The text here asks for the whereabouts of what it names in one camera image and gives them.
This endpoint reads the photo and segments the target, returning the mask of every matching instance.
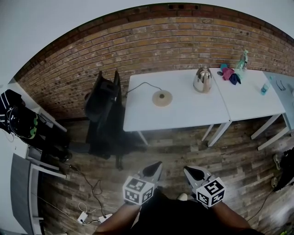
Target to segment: wooden floor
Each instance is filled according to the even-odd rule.
[[[281,154],[294,147],[294,138],[286,135],[262,151],[257,151],[257,146],[285,126],[283,120],[279,118],[256,140],[251,140],[250,135],[265,121],[266,119],[255,119],[234,122],[211,148],[207,147],[207,141],[201,142],[207,127],[145,132],[143,134],[150,146],[146,151],[133,152],[124,156],[122,171],[115,168],[115,157],[103,160],[88,154],[73,153],[73,158],[67,163],[79,167],[92,184],[101,179],[103,193],[98,196],[99,199],[104,207],[116,208],[124,203],[122,198],[124,181],[127,176],[136,173],[140,167],[162,161],[164,170],[160,185],[163,186],[163,191],[169,198],[175,199],[182,192],[191,193],[183,167],[186,165],[203,166],[215,176],[221,177],[226,184],[227,194],[224,202],[248,219],[259,210],[271,192],[272,177],[279,174],[272,159],[273,154]],[[68,128],[73,140],[85,140],[87,121],[70,122],[63,125]],[[216,128],[212,129],[207,140],[216,131]],[[79,202],[84,202],[89,210],[100,208],[81,174],[62,163],[54,162],[54,164],[59,164],[68,177],[59,179],[46,175],[42,186],[45,200],[75,219],[81,213],[78,208]],[[293,193],[294,187],[290,186],[278,193],[272,193],[262,211],[250,220],[252,227],[265,234],[279,234],[278,232],[285,227],[277,227],[294,221]],[[92,234],[98,225],[98,223],[92,223],[82,226],[45,203],[42,207],[46,234],[67,232],[70,235],[87,235]],[[112,208],[104,209],[105,213],[114,211]],[[96,210],[89,214],[87,220],[95,220],[99,216],[101,212]]]

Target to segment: stainless steel kettle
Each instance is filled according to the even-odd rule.
[[[211,88],[211,72],[209,68],[204,66],[198,69],[193,82],[193,87],[200,93],[209,92]]]

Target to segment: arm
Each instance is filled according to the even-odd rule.
[[[130,230],[141,206],[138,205],[122,205],[119,210],[109,219],[104,221],[95,231],[93,235],[102,234],[121,234]]]
[[[250,229],[249,223],[236,212],[231,210],[222,201],[211,207],[219,221],[227,228],[233,231],[241,231],[243,229]]]

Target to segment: red brick wall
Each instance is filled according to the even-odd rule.
[[[55,118],[84,117],[84,95],[102,71],[118,69],[123,94],[130,75],[234,64],[249,51],[248,69],[294,75],[294,40],[244,13],[206,5],[151,5],[116,12],[58,38],[15,79]]]

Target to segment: black office chair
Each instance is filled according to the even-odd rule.
[[[137,138],[123,130],[124,112],[118,71],[113,82],[100,71],[92,91],[85,96],[85,114],[90,119],[87,152],[104,159],[115,155],[118,169],[122,169],[122,156],[138,149]]]

